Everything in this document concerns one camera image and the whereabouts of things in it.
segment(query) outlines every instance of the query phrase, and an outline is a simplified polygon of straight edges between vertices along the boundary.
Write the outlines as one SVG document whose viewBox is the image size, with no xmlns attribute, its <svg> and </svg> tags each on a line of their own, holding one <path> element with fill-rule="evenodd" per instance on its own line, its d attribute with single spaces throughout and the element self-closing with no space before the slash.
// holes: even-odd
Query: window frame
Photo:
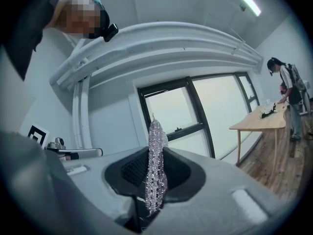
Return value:
<svg viewBox="0 0 313 235">
<path fill-rule="evenodd" d="M 159 83 L 155 85 L 151 85 L 144 88 L 137 88 L 138 95 L 139 95 L 139 101 L 141 105 L 141 109 L 143 112 L 143 116 L 146 122 L 147 131 L 149 132 L 149 127 L 151 124 L 150 114 L 148 110 L 148 106 L 146 103 L 146 98 L 160 94 L 165 93 L 171 90 L 179 89 L 185 87 L 189 98 L 191 100 L 191 103 L 193 105 L 198 123 L 183 129 L 176 130 L 173 133 L 167 134 L 168 141 L 172 141 L 175 139 L 179 139 L 185 136 L 188 136 L 192 133 L 195 133 L 199 130 L 204 130 L 206 142 L 208 145 L 209 154 L 208 156 L 211 158 L 215 158 L 215 152 L 214 152 L 214 144 L 210 132 L 209 123 L 207 122 L 207 118 L 203 109 L 203 106 L 201 104 L 200 98 L 198 96 L 198 93 L 196 91 L 196 88 L 193 84 L 193 80 L 201 80 L 201 79 L 207 79 L 207 78 L 214 78 L 214 77 L 223 77 L 223 76 L 234 76 L 236 81 L 238 82 L 239 88 L 241 89 L 241 92 L 243 94 L 243 97 L 246 102 L 246 106 L 248 108 L 249 113 L 251 112 L 251 106 L 250 102 L 257 100 L 257 104 L 259 104 L 259 99 L 257 97 L 256 91 L 254 89 L 254 86 L 251 82 L 251 79 L 248 76 L 248 73 L 246 72 L 233 72 L 233 73 L 219 73 L 219 74 L 209 74 L 209 75 L 201 75 L 201 76 L 194 76 L 194 77 L 184 77 L 181 79 L 176 79 L 164 83 Z M 254 97 L 248 98 L 247 94 L 245 92 L 245 89 L 242 85 L 242 82 L 240 81 L 240 77 L 245 76 L 248 80 L 248 83 L 251 85 L 252 91 L 254 93 Z M 234 149 L 231 149 L 229 152 L 226 153 L 225 156 L 227 156 L 230 152 L 232 152 Z"/>
</svg>

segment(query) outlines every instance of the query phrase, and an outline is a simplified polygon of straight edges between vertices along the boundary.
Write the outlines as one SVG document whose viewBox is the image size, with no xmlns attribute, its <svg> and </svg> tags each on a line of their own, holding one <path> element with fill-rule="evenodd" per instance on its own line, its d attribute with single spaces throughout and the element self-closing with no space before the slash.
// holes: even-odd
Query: hand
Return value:
<svg viewBox="0 0 313 235">
<path fill-rule="evenodd" d="M 280 99 L 280 100 L 278 101 L 278 103 L 279 103 L 279 104 L 283 104 L 283 103 L 286 102 L 286 100 L 287 100 L 286 98 L 282 98 L 282 99 Z"/>
</svg>

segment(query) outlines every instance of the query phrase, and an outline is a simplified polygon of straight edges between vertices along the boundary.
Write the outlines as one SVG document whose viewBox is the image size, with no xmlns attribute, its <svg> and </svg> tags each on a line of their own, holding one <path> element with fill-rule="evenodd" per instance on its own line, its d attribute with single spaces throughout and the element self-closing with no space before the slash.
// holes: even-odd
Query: ceiling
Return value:
<svg viewBox="0 0 313 235">
<path fill-rule="evenodd" d="M 242 38 L 253 48 L 287 17 L 283 0 L 254 0 L 262 13 L 256 17 L 241 0 L 101 0 L 111 23 L 119 28 L 157 21 L 201 24 Z"/>
</svg>

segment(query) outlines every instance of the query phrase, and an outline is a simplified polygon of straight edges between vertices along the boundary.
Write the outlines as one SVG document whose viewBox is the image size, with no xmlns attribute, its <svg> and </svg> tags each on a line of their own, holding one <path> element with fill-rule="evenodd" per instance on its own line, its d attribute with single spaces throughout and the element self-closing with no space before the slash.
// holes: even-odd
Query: frosted glass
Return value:
<svg viewBox="0 0 313 235">
<path fill-rule="evenodd" d="M 209 157 L 208 145 L 205 138 L 204 130 L 199 130 L 188 136 L 169 141 L 169 148 L 190 151 L 202 156 Z"/>
<path fill-rule="evenodd" d="M 254 111 L 256 107 L 258 107 L 258 102 L 256 100 L 253 100 L 250 102 L 251 111 Z"/>
<path fill-rule="evenodd" d="M 193 81 L 210 127 L 215 157 L 222 158 L 237 145 L 237 131 L 229 127 L 248 114 L 245 99 L 233 76 Z M 243 141 L 250 132 L 241 133 Z"/>
<path fill-rule="evenodd" d="M 151 121 L 154 114 L 166 134 L 198 123 L 185 87 L 148 97 L 146 102 Z"/>
<path fill-rule="evenodd" d="M 248 99 L 254 97 L 254 93 L 248 79 L 245 76 L 240 76 L 239 79 L 244 86 Z"/>
</svg>

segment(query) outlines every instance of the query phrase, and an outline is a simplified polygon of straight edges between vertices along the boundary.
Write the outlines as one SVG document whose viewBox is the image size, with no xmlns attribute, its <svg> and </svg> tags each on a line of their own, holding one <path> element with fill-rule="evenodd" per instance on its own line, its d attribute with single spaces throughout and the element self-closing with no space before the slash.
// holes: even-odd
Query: table leg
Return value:
<svg viewBox="0 0 313 235">
<path fill-rule="evenodd" d="M 240 160 L 240 150 L 241 150 L 241 137 L 240 137 L 240 130 L 237 130 L 238 134 L 238 158 L 237 158 L 237 163 L 236 166 L 239 166 L 239 160 Z"/>
<path fill-rule="evenodd" d="M 274 178 L 276 175 L 276 159 L 277 159 L 277 150 L 278 150 L 278 136 L 279 136 L 279 130 L 275 130 L 275 153 L 274 153 L 274 161 L 273 161 L 273 169 L 272 173 L 270 175 L 270 181 Z"/>
</svg>

